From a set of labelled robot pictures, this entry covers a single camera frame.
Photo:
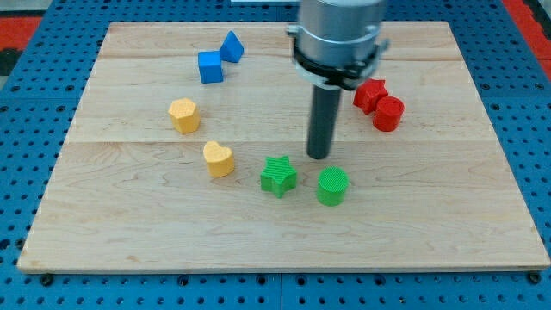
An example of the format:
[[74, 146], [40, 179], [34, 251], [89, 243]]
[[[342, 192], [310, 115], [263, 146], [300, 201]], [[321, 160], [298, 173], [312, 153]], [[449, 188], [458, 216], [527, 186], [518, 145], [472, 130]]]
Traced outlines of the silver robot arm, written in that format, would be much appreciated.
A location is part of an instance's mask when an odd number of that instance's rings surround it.
[[379, 41], [386, 0], [302, 0], [287, 26], [297, 73], [322, 90], [354, 90], [373, 73], [389, 41]]

